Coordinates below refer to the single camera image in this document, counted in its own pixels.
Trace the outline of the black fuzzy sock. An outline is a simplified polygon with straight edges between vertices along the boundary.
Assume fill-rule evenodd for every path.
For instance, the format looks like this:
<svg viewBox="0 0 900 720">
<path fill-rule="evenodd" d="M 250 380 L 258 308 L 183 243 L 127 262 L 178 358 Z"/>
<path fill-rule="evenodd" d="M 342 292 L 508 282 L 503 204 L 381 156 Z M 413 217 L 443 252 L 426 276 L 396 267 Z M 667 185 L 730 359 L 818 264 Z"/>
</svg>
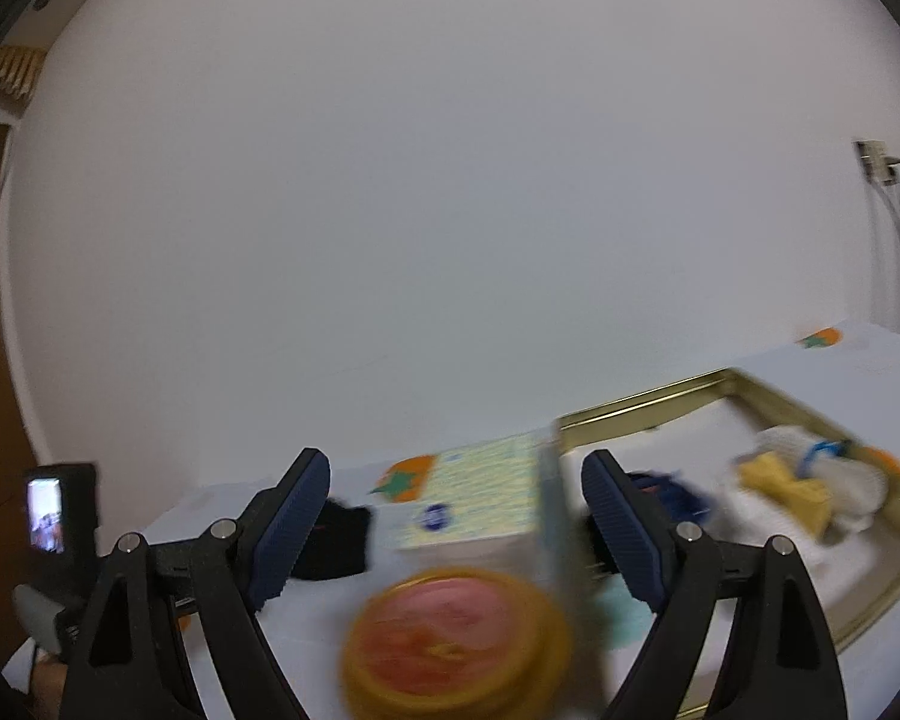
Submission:
<svg viewBox="0 0 900 720">
<path fill-rule="evenodd" d="M 368 539 L 374 522 L 370 507 L 351 507 L 328 499 L 295 559 L 290 577 L 328 582 L 368 569 Z"/>
</svg>

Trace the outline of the teal small soft item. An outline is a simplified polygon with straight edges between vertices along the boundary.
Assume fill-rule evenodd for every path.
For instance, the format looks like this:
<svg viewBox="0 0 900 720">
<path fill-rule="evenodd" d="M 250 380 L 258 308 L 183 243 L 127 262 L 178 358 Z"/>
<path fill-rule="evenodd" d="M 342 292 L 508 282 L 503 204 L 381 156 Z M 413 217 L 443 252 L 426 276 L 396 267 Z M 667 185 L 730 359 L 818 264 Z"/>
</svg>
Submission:
<svg viewBox="0 0 900 720">
<path fill-rule="evenodd" d="M 631 595 L 621 575 L 610 575 L 595 596 L 603 624 L 603 647 L 608 652 L 642 642 L 653 622 L 653 613 L 644 601 Z"/>
</svg>

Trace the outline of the yellow bow hair clip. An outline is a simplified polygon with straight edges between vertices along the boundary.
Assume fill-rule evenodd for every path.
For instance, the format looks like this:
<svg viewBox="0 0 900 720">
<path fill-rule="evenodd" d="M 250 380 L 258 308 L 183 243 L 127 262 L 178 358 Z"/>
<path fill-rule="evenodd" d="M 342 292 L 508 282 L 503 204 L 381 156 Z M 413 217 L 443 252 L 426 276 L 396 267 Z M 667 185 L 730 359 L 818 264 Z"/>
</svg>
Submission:
<svg viewBox="0 0 900 720">
<path fill-rule="evenodd" d="M 788 512 L 813 538 L 821 538 L 832 518 L 832 496 L 819 479 L 798 478 L 775 452 L 763 452 L 736 466 L 743 488 L 762 494 Z"/>
</svg>

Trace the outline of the white knitted cloth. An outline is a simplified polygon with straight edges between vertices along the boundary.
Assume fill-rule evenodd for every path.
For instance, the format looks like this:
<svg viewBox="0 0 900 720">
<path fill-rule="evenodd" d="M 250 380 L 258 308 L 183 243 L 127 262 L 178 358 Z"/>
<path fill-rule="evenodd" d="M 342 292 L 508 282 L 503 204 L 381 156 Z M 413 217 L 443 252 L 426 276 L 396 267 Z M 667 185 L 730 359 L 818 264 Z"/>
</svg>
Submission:
<svg viewBox="0 0 900 720">
<path fill-rule="evenodd" d="M 888 496 L 888 478 L 878 468 L 847 455 L 843 442 L 829 440 L 800 426 L 774 426 L 756 437 L 761 452 L 774 452 L 797 478 L 816 479 L 832 500 L 836 527 L 865 532 Z"/>
</svg>

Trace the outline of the gold metal tray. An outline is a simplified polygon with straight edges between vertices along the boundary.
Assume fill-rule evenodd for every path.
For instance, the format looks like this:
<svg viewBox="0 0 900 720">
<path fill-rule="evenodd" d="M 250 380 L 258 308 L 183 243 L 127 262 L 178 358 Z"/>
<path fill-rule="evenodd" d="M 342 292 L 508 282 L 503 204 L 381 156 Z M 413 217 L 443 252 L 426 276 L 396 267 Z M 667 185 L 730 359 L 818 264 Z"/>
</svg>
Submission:
<svg viewBox="0 0 900 720">
<path fill-rule="evenodd" d="M 841 656 L 848 710 L 875 718 L 900 688 L 900 475 L 865 532 L 832 525 L 813 539 L 736 486 L 736 466 L 772 426 L 800 426 L 843 440 L 860 460 L 900 463 L 900 366 L 826 374 L 805 387 L 727 367 L 575 411 L 556 422 L 559 470 L 569 511 L 585 511 L 585 455 L 610 450 L 631 472 L 678 475 L 712 500 L 712 533 L 763 543 L 792 536 L 808 564 Z"/>
</svg>

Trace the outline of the white persimmon print tablecloth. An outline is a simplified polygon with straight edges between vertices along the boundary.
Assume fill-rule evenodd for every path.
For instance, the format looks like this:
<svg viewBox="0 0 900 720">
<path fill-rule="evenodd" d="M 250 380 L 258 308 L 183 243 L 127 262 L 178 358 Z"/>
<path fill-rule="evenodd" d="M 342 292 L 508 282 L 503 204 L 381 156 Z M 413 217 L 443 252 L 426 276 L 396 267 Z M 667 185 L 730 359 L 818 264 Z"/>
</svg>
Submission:
<svg viewBox="0 0 900 720">
<path fill-rule="evenodd" d="M 900 336 L 842 322 L 400 463 L 305 449 L 16 601 L 43 718 L 880 717 Z"/>
</svg>

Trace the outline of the yellow patterned tissue pack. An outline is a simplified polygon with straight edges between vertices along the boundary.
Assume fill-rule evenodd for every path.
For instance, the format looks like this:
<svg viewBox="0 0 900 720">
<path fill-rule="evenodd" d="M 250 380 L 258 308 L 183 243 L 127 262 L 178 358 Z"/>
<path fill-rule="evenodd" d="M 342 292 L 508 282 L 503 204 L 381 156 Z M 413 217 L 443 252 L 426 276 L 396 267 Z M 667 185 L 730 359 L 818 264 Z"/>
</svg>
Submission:
<svg viewBox="0 0 900 720">
<path fill-rule="evenodd" d="M 549 429 L 437 454 L 421 494 L 401 507 L 385 544 L 416 569 L 481 567 L 544 590 L 572 634 L 569 676 L 553 715 L 600 713 L 605 691 L 590 637 L 589 581 Z"/>
</svg>

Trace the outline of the yellow round tin pink lid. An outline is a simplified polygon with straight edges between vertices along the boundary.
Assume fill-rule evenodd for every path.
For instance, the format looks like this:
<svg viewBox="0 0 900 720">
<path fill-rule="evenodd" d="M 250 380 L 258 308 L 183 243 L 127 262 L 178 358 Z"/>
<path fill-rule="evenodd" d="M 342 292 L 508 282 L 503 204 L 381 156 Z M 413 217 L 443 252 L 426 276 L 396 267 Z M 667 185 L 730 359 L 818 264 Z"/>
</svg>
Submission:
<svg viewBox="0 0 900 720">
<path fill-rule="evenodd" d="M 566 616 L 525 578 L 430 569 L 365 603 L 341 689 L 356 718 L 544 718 L 573 648 Z"/>
</svg>

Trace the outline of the wall socket with plug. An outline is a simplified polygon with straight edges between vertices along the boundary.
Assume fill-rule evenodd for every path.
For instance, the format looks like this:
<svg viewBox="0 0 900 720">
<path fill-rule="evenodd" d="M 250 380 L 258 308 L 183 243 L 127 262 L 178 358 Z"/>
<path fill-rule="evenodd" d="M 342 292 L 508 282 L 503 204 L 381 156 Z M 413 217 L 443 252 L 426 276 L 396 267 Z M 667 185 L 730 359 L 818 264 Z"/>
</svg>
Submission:
<svg viewBox="0 0 900 720">
<path fill-rule="evenodd" d="M 880 187 L 893 187 L 900 183 L 900 158 L 888 153 L 886 143 L 880 140 L 855 140 L 854 146 L 866 182 Z"/>
</svg>

